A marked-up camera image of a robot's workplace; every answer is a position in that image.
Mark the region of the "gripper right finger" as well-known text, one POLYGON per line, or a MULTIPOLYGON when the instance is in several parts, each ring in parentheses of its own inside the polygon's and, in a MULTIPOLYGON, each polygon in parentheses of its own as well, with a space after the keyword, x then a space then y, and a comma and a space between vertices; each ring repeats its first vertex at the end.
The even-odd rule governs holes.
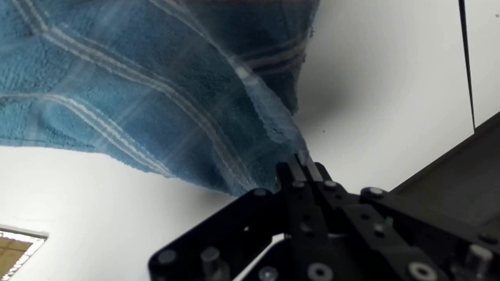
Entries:
POLYGON ((372 280, 500 281, 500 238, 377 187, 349 194, 307 155, 298 168, 372 280))

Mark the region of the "blue cloth with white stripes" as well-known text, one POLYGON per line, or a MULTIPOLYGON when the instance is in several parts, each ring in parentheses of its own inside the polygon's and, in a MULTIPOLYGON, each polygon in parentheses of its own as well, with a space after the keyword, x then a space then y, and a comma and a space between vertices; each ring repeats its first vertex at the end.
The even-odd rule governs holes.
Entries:
POLYGON ((307 156, 320 0, 0 0, 0 146, 109 155, 231 196, 307 156))

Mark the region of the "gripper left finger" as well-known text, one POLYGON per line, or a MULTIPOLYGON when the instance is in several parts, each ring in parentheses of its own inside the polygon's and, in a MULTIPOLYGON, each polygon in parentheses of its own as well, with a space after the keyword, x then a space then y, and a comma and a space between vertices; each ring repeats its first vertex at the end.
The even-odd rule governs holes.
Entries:
POLYGON ((150 281, 233 281, 273 245, 243 281, 310 281, 327 277, 325 167, 296 158, 276 167, 277 193, 257 188, 159 249, 148 262, 150 281))

